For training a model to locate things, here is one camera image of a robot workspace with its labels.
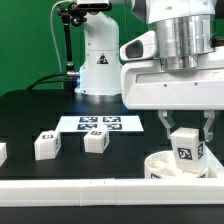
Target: cube with marker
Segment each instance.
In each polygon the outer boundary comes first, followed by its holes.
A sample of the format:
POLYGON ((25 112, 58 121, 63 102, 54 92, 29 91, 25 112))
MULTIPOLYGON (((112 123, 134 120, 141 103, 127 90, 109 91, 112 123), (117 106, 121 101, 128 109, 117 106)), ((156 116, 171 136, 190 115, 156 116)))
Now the cube with marker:
POLYGON ((92 128, 84 137, 85 152, 103 153, 109 143, 109 130, 106 125, 92 128))
POLYGON ((178 169, 194 173, 205 169, 205 143, 199 140, 198 129, 179 128, 170 137, 178 169))
POLYGON ((44 131, 34 143, 35 159, 55 159, 61 148, 59 131, 44 131))

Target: black tabletop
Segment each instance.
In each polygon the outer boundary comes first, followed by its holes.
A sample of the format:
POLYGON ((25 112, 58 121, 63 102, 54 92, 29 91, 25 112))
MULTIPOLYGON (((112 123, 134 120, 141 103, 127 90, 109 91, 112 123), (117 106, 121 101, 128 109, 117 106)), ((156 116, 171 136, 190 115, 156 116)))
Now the black tabletop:
MULTIPOLYGON (((200 112, 176 112, 175 121, 200 126, 200 112)), ((223 159, 223 118, 215 127, 211 150, 223 159)), ((156 111, 130 111, 122 102, 90 103, 61 90, 13 91, 0 98, 0 141, 8 159, 1 180, 143 178, 144 160, 171 149, 156 111), (139 115, 144 132, 110 132, 103 154, 84 152, 85 133, 63 133, 54 160, 36 161, 34 141, 54 130, 61 116, 139 115)), ((1 223, 223 223, 223 205, 0 208, 1 223)))

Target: green screen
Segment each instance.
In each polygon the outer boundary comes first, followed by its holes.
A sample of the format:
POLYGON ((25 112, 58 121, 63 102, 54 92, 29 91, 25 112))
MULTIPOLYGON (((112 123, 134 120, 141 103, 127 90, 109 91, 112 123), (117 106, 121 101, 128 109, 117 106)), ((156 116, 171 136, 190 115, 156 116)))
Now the green screen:
MULTIPOLYGON (((56 0, 2 1, 0 13, 0 95, 10 90, 25 89, 44 76, 58 73, 58 62, 50 30, 50 12, 56 0)), ((147 30, 124 5, 115 5, 107 15, 120 28, 120 46, 147 30)), ((65 42, 61 18, 54 13, 54 27, 65 71, 65 42)), ((217 20, 217 34, 224 35, 224 21, 217 20)), ((73 59, 79 68, 84 62, 83 27, 71 26, 73 59)), ((37 88, 61 88, 61 84, 41 85, 37 88)))

